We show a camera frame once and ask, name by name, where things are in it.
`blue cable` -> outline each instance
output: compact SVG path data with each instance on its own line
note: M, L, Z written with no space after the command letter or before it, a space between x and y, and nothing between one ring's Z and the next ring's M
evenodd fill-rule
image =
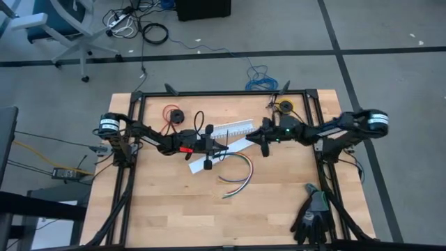
M225 51L228 52L231 56L235 57L235 58L246 58L248 60L248 63L250 65L250 67L246 70L246 75L249 78L248 83L246 83L245 85L245 89L246 90L276 90L277 87L279 86L279 83L277 83L277 80L273 79L272 77L268 76L266 73L268 72L268 67L265 65L261 65L261 66L253 66L251 59L249 59L249 57L247 56L243 56L243 57L239 57L234 55L234 53L232 53L230 50L228 50L227 48L219 48L219 49L213 49L207 45L197 45L194 47L189 47L187 46L185 43L179 41L179 40L174 40L171 38L170 36L170 32L169 32L169 40L174 42L174 43L178 43L180 45L182 45L183 47L188 48L189 50L195 50L198 49L200 47L204 47L210 51L213 52L218 52L218 51ZM265 72L260 72L259 70L257 70L258 68L265 68Z

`red clip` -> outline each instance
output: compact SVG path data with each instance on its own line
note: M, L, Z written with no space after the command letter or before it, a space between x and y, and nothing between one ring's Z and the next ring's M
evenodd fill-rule
M187 147L184 146L180 146L180 152L184 152L184 153L193 153L194 149L189 149Z

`desk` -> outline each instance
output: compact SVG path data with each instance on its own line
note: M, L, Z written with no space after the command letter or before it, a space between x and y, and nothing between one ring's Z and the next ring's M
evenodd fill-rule
M339 116L341 109L336 92L318 90L317 94L324 120ZM295 111L306 119L302 95L287 94L284 98L292 100ZM143 122L154 130L161 130L165 124L161 115L163 107L175 104L184 111L186 118L177 130L193 128L193 117L199 110L206 116L205 125L254 119L254 125L259 126L264 116L270 117L270 111L265 109L268 101L269 95L266 94L149 97L145 99ZM109 111L127 114L129 102L130 94L114 94ZM316 119L314 106L310 105L310 108ZM229 143L241 137L231 137ZM191 174L184 154L167 157L158 153L155 147L144 144L138 154L125 246L154 248L295 244L289 227L303 201L308 198L304 185L318 185L313 148L296 142L282 142L270 145L268 158L262 157L257 145L242 152L254 162L252 180L241 193L230 199L221 199L226 191L235 187L217 182L217 175L244 177L247 167L242 160L227 158L211 171ZM193 155L190 161L199 157ZM344 154L340 158L352 161ZM99 165L96 172L110 161ZM374 236L356 167L340 162L335 168L346 210L366 234ZM116 173L117 168L110 167L94 181L82 244L91 240L110 212ZM117 219L115 242L118 240L121 220L122 214Z

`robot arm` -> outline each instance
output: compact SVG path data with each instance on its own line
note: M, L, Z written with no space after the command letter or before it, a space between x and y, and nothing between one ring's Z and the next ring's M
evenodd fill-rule
M124 121L127 125L128 135L121 135L119 122ZM193 153L206 154L204 162L205 169L212 169L210 156L219 151L227 150L227 146L217 143L210 138L213 132L213 125L207 125L205 133L197 139L195 130L182 130L170 135L162 135L154 131L150 126L145 126L141 121L133 121L124 114L106 113L101 116L98 128L98 136L107 140L114 150L114 164L125 167L134 163L132 147L125 141L126 137L139 137L141 140L156 146L163 155L173 155L175 153L186 153L186 160L189 160Z
M388 123L387 114L377 109L344 112L339 118L320 126L309 126L288 114L280 114L279 125L274 119L263 118L262 126L246 135L246 139L261 146L263 157L269 156L271 142L295 140L304 146L315 144L322 160L337 162L343 149L364 139L386 136ZM328 137L343 131L345 133L336 139Z

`office chair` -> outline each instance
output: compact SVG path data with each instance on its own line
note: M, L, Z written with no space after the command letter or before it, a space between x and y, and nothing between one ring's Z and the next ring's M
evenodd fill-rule
M79 51L82 81L88 82L90 78L85 71L86 54L91 56L91 50L114 53L118 61L123 61L119 51L93 44L107 29L104 27L96 32L90 29L94 1L35 0L33 15L13 19L11 29L27 29L30 43L37 39L53 38L65 45L67 49L51 59L57 68L61 68L59 59Z

